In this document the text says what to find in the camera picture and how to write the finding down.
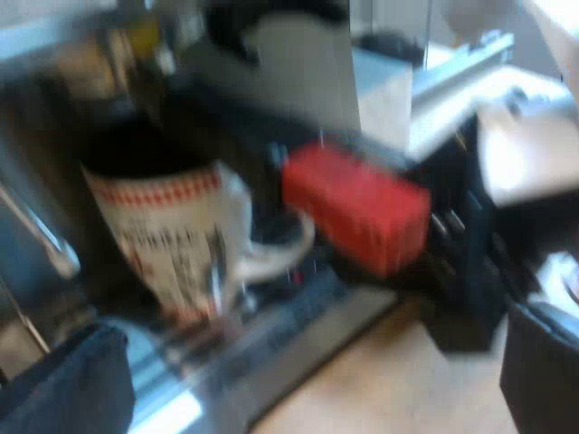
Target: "red checkered pattern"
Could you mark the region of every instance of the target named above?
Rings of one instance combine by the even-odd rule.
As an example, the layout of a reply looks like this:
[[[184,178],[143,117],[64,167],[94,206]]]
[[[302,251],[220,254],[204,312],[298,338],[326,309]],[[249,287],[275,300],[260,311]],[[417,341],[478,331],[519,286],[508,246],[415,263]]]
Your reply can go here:
[[[216,172],[134,184],[128,181],[108,181],[95,176],[88,178],[90,189],[99,200],[128,207],[180,204],[213,193],[221,187],[221,176]]]

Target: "metal pipe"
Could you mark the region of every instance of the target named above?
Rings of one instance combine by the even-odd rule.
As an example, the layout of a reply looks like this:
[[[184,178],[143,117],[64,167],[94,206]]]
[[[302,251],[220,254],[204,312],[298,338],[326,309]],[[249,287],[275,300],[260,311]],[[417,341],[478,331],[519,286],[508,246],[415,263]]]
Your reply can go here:
[[[0,201],[44,247],[48,260],[63,278],[73,278],[81,270],[79,257],[71,245],[54,235],[44,222],[22,201],[0,183]]]

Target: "stainless steel surface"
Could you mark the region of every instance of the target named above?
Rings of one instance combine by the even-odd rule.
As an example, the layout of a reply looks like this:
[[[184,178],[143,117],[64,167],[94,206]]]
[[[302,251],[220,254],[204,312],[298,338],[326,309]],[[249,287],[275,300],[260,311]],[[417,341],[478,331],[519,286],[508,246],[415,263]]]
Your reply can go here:
[[[0,200],[44,247],[48,260],[63,278],[73,278],[81,270],[79,257],[63,238],[54,235],[43,221],[14,192],[0,182]]]
[[[48,354],[51,351],[50,347],[48,346],[48,344],[46,344],[46,341],[44,341],[40,332],[36,329],[30,318],[24,314],[24,312],[20,308],[20,305],[18,305],[18,302],[16,301],[16,299],[12,295],[12,292],[10,292],[10,289],[8,289],[2,278],[0,278],[0,291],[2,291],[6,295],[6,297],[10,300],[10,303],[12,304],[14,310],[16,311],[16,314],[20,318],[20,322],[22,323],[24,328],[28,331],[32,339],[38,344],[39,348],[43,351],[43,353]]]
[[[413,77],[413,108],[483,69],[509,61],[514,46],[515,37],[504,34],[488,45],[454,56],[441,66],[416,72]]]
[[[225,335],[207,333],[161,346],[165,369],[170,370],[166,373],[176,374],[149,392],[143,384],[151,371],[130,361],[138,397],[130,432],[157,432],[160,420],[167,434],[178,432],[167,422],[175,418],[177,409],[185,410],[179,408],[184,396],[190,416],[184,432],[246,432],[394,303],[392,293],[346,288],[335,277],[330,280],[332,288],[304,288],[287,305],[266,310],[247,324],[230,325]],[[166,336],[165,342],[175,339],[166,330],[159,335]]]
[[[269,302],[247,303],[205,329],[177,327],[154,308],[101,307],[100,320],[128,335],[137,396],[130,433],[247,432],[396,300],[385,289],[349,287],[316,261],[305,272],[303,286],[284,295],[279,279]]]

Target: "white mug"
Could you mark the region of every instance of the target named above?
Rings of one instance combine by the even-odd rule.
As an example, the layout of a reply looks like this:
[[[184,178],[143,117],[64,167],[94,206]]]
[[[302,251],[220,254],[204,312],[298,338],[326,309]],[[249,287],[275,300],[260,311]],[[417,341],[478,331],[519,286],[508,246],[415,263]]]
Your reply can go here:
[[[83,171],[128,263],[161,306],[180,316],[224,313],[242,284],[285,273],[315,237],[313,221],[300,213],[295,244],[251,242],[251,197],[220,163],[148,179]]]

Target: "wooden countertop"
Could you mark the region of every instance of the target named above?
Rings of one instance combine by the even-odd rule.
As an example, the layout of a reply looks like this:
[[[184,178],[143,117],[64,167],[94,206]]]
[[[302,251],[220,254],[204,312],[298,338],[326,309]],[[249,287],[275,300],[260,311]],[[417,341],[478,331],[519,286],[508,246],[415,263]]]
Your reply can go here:
[[[503,322],[489,354],[444,355],[410,300],[283,400],[252,434],[516,434],[498,387]]]

